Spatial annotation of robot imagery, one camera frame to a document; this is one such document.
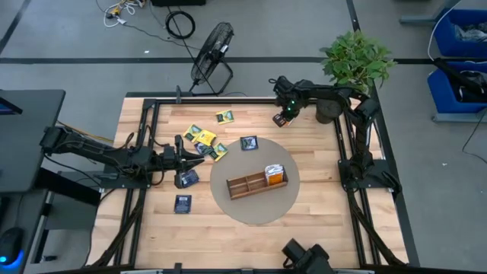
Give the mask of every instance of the green plant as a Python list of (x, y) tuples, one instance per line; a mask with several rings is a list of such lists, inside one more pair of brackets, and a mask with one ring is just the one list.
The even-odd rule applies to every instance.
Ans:
[(330, 48), (320, 49), (328, 58), (321, 64), (325, 75), (332, 75), (338, 85), (358, 88), (370, 96), (370, 88), (375, 79), (389, 78), (387, 69), (396, 63), (388, 59), (390, 51), (385, 46), (364, 37), (360, 30), (348, 32), (336, 38)]

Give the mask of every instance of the camera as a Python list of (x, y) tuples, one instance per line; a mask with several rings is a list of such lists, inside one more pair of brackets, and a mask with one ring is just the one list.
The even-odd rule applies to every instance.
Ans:
[(287, 257), (282, 264), (285, 269), (294, 269), (299, 274), (334, 273), (328, 263), (328, 253), (319, 244), (305, 250), (295, 239), (291, 239), (282, 249), (282, 252)]

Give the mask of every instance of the potted plant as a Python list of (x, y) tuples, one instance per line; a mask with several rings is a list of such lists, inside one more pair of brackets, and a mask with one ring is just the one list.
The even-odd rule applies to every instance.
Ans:
[[(339, 36), (329, 48), (320, 49), (326, 54), (321, 64), (325, 75), (331, 75), (335, 85), (357, 88), (370, 96), (374, 80), (380, 79), (380, 86), (389, 78), (387, 69), (396, 63), (387, 58), (390, 51), (373, 40), (364, 37), (360, 30), (349, 31)], [(317, 119), (320, 123), (329, 123), (341, 110), (336, 102), (317, 101)]]

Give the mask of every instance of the wooden table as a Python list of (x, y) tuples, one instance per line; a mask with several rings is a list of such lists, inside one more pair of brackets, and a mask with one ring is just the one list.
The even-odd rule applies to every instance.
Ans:
[[(114, 146), (124, 143), (131, 132), (137, 132), (143, 100), (124, 100)], [(233, 110), (235, 122), (218, 125), (215, 113), (228, 109)], [(137, 268), (173, 268), (175, 263), (183, 263), (183, 268), (197, 269), (280, 269), (285, 260), (281, 249), (291, 238), (305, 248), (320, 244), (330, 255), (332, 267), (358, 267), (349, 204), (340, 186), (339, 148), (333, 124), (319, 124), (314, 118), (315, 107), (311, 105), (303, 109), (289, 127), (279, 128), (272, 121), (272, 116), (279, 111), (271, 104), (161, 106), (155, 133), (158, 142), (173, 145), (174, 136), (182, 135), (192, 123), (216, 133), (217, 142), (223, 144), (230, 144), (241, 136), (258, 135), (291, 152), (299, 168), (301, 187), (295, 204), (286, 215), (266, 225), (245, 225), (224, 214), (214, 201), (209, 186), (213, 164), (210, 157), (196, 167), (201, 181), (188, 189), (178, 190), (173, 184), (173, 171), (168, 171), (164, 182), (147, 193)], [(345, 143), (350, 155), (348, 140)], [(186, 139), (184, 147), (195, 151)], [(382, 155), (374, 130), (371, 151), (376, 158)], [(160, 178), (157, 173), (153, 180), (156, 182)], [(103, 253), (118, 232), (125, 193), (125, 190), (116, 190), (100, 205), (88, 263)], [(407, 262), (391, 193), (386, 189), (368, 189), (367, 193), (377, 233), (398, 258)], [(193, 195), (190, 214), (173, 213), (176, 194)], [(362, 229), (367, 259), (371, 263), (366, 235)]]

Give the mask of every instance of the circular platform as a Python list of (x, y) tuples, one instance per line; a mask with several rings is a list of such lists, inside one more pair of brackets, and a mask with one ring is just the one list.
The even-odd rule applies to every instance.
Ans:
[[(294, 204), (299, 192), (299, 171), (294, 159), (281, 145), (258, 138), (259, 149), (242, 151), (240, 141), (227, 146), (228, 153), (213, 164), (210, 187), (213, 198), (227, 215), (249, 225), (261, 225), (282, 217)], [(270, 164), (282, 164), (288, 185), (230, 200), (227, 179), (264, 171)]]

